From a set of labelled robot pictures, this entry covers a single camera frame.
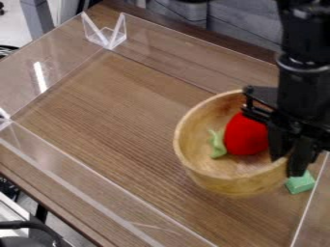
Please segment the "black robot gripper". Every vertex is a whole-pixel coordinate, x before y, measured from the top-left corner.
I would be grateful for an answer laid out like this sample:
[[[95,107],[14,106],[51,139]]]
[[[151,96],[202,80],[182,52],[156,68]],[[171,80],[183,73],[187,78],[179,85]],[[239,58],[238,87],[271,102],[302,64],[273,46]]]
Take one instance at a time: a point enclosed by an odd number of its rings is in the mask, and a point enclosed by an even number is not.
[[[275,63],[278,86],[246,86],[242,111],[267,127],[271,161],[293,149],[287,176],[301,177],[319,153],[330,151],[330,63],[287,54]]]

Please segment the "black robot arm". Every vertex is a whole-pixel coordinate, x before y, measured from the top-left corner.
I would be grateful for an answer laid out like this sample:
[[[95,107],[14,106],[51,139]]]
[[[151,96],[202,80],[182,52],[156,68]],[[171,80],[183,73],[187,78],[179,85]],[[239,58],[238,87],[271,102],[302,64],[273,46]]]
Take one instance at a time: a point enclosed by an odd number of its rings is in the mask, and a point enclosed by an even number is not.
[[[330,0],[275,0],[282,25],[278,86],[247,86],[243,115],[266,125],[270,156],[299,177],[330,151]]]

